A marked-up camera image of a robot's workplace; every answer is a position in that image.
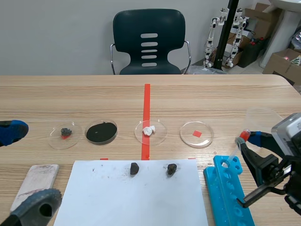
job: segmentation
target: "chair metal leg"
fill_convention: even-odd
[[[114,64],[113,64],[113,46],[115,46],[115,44],[111,45],[111,67],[112,67],[113,74],[115,74]]]
[[[184,74],[186,74],[186,72],[188,71],[188,68],[190,67],[190,64],[191,64],[191,52],[190,52],[189,42],[186,41],[186,40],[185,40],[184,42],[187,43],[188,55],[189,55],[189,63],[188,63],[188,66],[187,66],[187,68],[186,68],[186,70],[185,70],[185,72],[184,72]]]

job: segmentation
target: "black chair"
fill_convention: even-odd
[[[185,19],[175,9],[138,9],[119,12],[113,21],[115,44],[111,45],[111,66],[113,50],[128,53],[131,62],[120,74],[181,74],[175,65],[169,63],[167,55],[187,43],[189,64],[191,63],[189,43],[185,41]]]

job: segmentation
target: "white robot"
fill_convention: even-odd
[[[223,26],[225,24],[225,21],[227,20],[229,9],[228,8],[222,8],[220,11],[220,17],[216,17],[212,19],[211,27],[210,27],[210,32],[209,32],[209,37],[206,42],[206,49],[205,49],[205,59],[204,59],[204,67],[212,67],[212,64],[210,63],[210,56],[213,51],[213,38],[214,38],[214,30],[216,26]],[[230,56],[227,59],[226,64],[229,67],[233,67],[233,59],[236,56],[238,52],[238,47],[241,42],[242,38],[242,31],[244,27],[246,26],[246,18],[242,15],[243,10],[241,8],[237,8],[234,20],[233,20],[233,25],[238,26],[237,32],[235,39],[232,44],[232,50],[230,53]]]

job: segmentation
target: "black powder in petri dish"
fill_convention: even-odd
[[[107,144],[111,142],[117,133],[117,127],[111,122],[103,122],[94,126],[91,126],[86,137],[92,143]]]

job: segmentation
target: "black pole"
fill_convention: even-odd
[[[229,34],[230,34],[230,31],[232,28],[232,24],[233,24],[234,16],[235,16],[236,9],[238,6],[238,2],[239,2],[239,0],[229,0],[228,18],[225,22],[225,25],[222,27],[221,37],[220,37],[220,41],[218,42],[213,68],[220,69],[220,70],[222,69],[222,58],[225,53],[227,41],[228,41]]]

